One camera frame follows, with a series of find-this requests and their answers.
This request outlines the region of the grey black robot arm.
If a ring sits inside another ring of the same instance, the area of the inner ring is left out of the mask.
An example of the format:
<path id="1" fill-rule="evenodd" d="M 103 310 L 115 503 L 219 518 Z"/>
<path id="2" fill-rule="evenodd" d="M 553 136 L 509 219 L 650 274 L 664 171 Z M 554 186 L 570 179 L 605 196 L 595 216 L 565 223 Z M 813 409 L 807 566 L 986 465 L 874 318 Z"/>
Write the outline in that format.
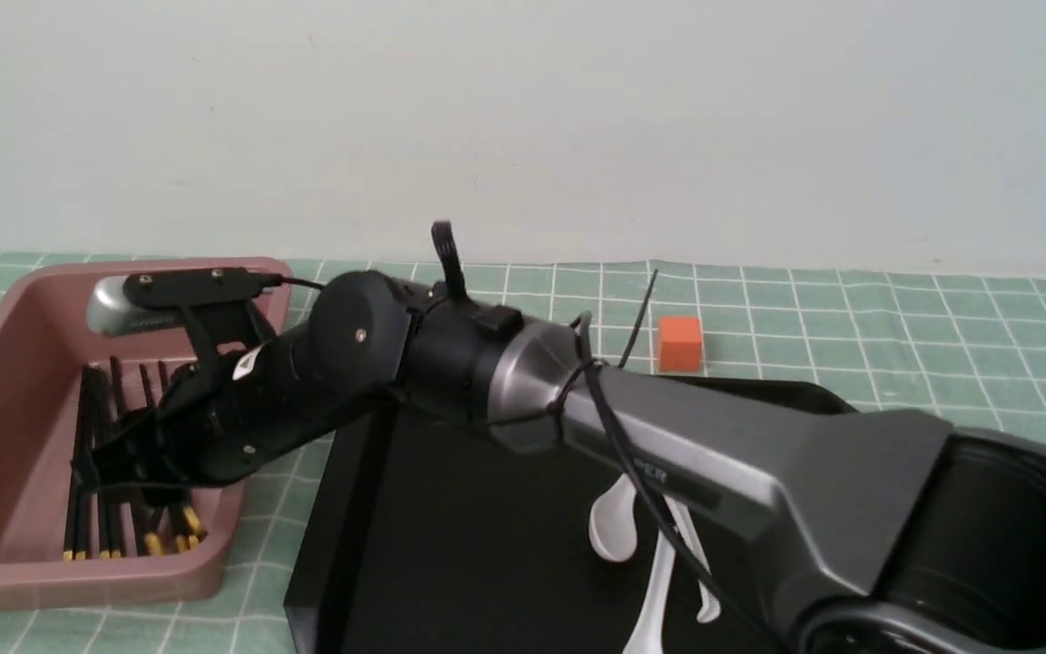
<path id="1" fill-rule="evenodd" d="M 518 452 L 567 444 L 734 531 L 758 558 L 769 636 L 800 653 L 1046 653 L 1046 446 L 917 410 L 814 415 L 593 355 L 590 316 L 547 322 L 383 272 L 323 284 L 306 322 L 256 312 L 279 274 L 97 281 L 108 338 L 182 326 L 196 361 L 119 435 L 74 457 L 79 488 L 236 484 L 397 401 Z"/>

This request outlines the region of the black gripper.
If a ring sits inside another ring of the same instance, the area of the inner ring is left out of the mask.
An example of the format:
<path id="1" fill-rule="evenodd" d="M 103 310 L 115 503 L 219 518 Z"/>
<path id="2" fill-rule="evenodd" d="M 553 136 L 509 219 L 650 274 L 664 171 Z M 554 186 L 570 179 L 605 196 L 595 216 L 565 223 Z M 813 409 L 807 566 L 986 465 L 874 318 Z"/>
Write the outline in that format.
<path id="1" fill-rule="evenodd" d="M 225 356 L 211 389 L 187 375 L 153 410 L 72 461 L 84 491 L 175 491 L 236 484 L 319 439 L 369 405 L 364 330 L 290 330 Z"/>

